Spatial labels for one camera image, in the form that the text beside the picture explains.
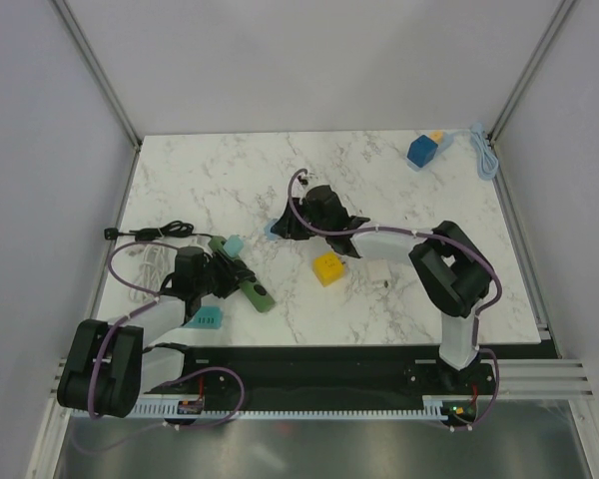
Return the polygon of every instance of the blue lego brick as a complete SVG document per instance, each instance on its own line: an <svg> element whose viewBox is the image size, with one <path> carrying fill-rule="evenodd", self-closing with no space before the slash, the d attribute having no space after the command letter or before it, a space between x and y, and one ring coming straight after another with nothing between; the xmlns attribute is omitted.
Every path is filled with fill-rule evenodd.
<svg viewBox="0 0 599 479"><path fill-rule="evenodd" d="M425 135L410 144L406 157L418 168L423 168L434 158L438 145Z"/></svg>
<svg viewBox="0 0 599 479"><path fill-rule="evenodd" d="M277 223L280 219L278 218L273 218L272 220L270 220L267 225L264 227L264 236L267 237L267 240L269 241L275 241L275 240L279 240L280 237L278 235L276 235L275 233L271 232L271 228L273 227L273 225L275 223Z"/></svg>
<svg viewBox="0 0 599 479"><path fill-rule="evenodd" d="M450 145L452 145L452 142L454 141L454 139L455 139L454 135L444 133L443 139L441 140L441 143L439 143L439 146L437 147L437 151L435 152L435 156L441 155L443 152L448 150L448 148L450 148Z"/></svg>

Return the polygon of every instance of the teal block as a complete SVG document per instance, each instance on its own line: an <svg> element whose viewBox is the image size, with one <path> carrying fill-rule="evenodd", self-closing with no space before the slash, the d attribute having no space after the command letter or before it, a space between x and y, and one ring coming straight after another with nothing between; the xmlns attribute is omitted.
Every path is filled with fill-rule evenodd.
<svg viewBox="0 0 599 479"><path fill-rule="evenodd" d="M193 319L187 322L183 327L193 327L196 329L220 329L222 327L222 317L224 314L217 306L201 306L195 313Z"/></svg>
<svg viewBox="0 0 599 479"><path fill-rule="evenodd" d="M435 156L438 145L425 135L410 144L406 157L418 168L426 166Z"/></svg>
<svg viewBox="0 0 599 479"><path fill-rule="evenodd" d="M237 235L229 236L227 242L224 243L224 252L228 257L236 257L244 247L244 242Z"/></svg>

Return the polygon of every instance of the white wall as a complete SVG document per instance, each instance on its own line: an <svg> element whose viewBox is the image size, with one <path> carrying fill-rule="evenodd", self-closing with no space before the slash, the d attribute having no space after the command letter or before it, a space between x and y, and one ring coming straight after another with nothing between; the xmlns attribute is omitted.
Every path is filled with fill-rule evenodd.
<svg viewBox="0 0 599 479"><path fill-rule="evenodd" d="M69 0L142 135L491 125L558 0Z"/></svg>
<svg viewBox="0 0 599 479"><path fill-rule="evenodd" d="M577 7L501 147L554 332L599 397L599 0Z"/></svg>
<svg viewBox="0 0 599 479"><path fill-rule="evenodd" d="M131 146L46 0L0 0L0 479L24 475Z"/></svg>

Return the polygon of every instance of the yellow block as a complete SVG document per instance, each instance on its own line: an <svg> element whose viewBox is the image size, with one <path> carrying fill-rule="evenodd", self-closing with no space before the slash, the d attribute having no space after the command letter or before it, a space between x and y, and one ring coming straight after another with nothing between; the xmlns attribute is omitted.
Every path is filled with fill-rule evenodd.
<svg viewBox="0 0 599 479"><path fill-rule="evenodd" d="M443 132L441 130L437 130L428 135L428 138L439 145L443 141Z"/></svg>
<svg viewBox="0 0 599 479"><path fill-rule="evenodd" d="M340 279L344 274L343 264L332 251L316 257L312 262L312 271L322 286L328 286Z"/></svg>

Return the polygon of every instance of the white marble surface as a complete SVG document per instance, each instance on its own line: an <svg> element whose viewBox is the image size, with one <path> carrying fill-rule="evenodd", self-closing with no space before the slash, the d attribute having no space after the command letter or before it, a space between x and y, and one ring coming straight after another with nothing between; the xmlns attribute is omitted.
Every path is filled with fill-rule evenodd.
<svg viewBox="0 0 599 479"><path fill-rule="evenodd" d="M403 159L415 131L159 136L145 139L122 229L191 222L198 232L238 234L241 256L278 304L260 314L239 292L208 298L224 311L219 330L179 328L162 340L205 345L425 344L441 339L439 312L414 269L392 264L388 288L371 284L363 259L346 258L347 274L322 287L312 260L329 251L323 239L268 241L263 227L285 208L287 184L301 167L338 193L352 215L385 225L458 223L502 279L501 301L482 315L482 343L538 342L539 335L503 215L489 182L477 177L465 136L425 170ZM176 245L188 239L172 240ZM115 267L136 276L138 251ZM136 307L107 278L98 317Z"/></svg>

